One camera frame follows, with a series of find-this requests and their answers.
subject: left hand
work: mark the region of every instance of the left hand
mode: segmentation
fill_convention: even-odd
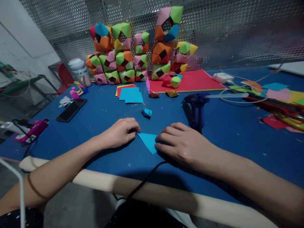
[[[135,118],[124,118],[91,140],[98,150],[116,148],[133,140],[137,132],[141,133],[141,129]]]

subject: phone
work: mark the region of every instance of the phone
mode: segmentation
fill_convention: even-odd
[[[86,103],[87,99],[76,99],[56,118],[59,122],[70,122],[79,109]]]

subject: metal mesh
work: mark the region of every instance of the metal mesh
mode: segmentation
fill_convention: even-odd
[[[103,23],[132,24],[150,33],[150,52],[157,12],[184,6],[177,41],[199,48],[187,70],[216,69],[232,61],[276,54],[287,61],[304,59],[304,4],[302,0],[20,0],[42,33],[66,64],[95,53],[88,29]],[[238,62],[238,66],[278,62],[274,56]]]

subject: origami cube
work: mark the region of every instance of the origami cube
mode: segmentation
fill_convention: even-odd
[[[151,54],[152,63],[168,63],[170,61],[170,55],[173,51],[174,43],[166,42],[160,43],[155,42],[153,44],[153,51]]]
[[[109,51],[99,56],[104,71],[116,70],[115,51]]]
[[[146,81],[148,76],[148,70],[143,69],[143,70],[137,70],[135,73],[135,80],[137,82],[139,81]]]
[[[87,65],[88,70],[91,74],[104,72],[104,69],[97,54],[88,55],[85,64]]]
[[[119,73],[117,70],[111,72],[105,72],[105,77],[107,78],[109,85],[116,85],[121,83]]]
[[[154,64],[152,68],[152,80],[164,79],[170,72],[171,64]]]
[[[116,55],[116,65],[119,72],[133,69],[133,55],[130,51],[120,52]]]
[[[126,51],[131,49],[132,34],[129,23],[120,23],[112,27],[114,48],[116,51]]]
[[[197,46],[187,42],[178,42],[172,56],[172,61],[177,63],[188,63],[189,57],[194,55],[197,48]]]
[[[134,58],[133,58],[133,63],[134,63],[134,69],[135,70],[148,68],[147,55],[146,54],[135,55]]]
[[[89,31],[94,41],[95,51],[107,52],[114,48],[110,27],[104,24],[96,24],[89,28]]]
[[[135,82],[135,71],[132,70],[123,70],[119,73],[122,84],[134,83]]]
[[[144,54],[149,51],[150,34],[147,32],[137,33],[134,36],[134,47],[136,54]]]
[[[174,72],[176,74],[184,75],[185,70],[187,69],[188,64],[186,63],[171,63],[171,72]]]
[[[107,85],[108,81],[104,73],[96,73],[93,75],[97,85]]]
[[[176,39],[180,30],[181,15],[183,14],[183,6],[172,6],[162,8],[159,11],[155,39],[157,41],[172,41]]]

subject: concrete floor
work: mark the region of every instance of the concrete floor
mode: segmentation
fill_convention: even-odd
[[[17,163],[9,164],[22,173]],[[17,180],[11,171],[0,164],[0,198]],[[114,213],[116,204],[111,193],[68,183],[48,202],[44,212],[44,228],[103,228]],[[191,218],[198,228],[229,228],[195,216]]]

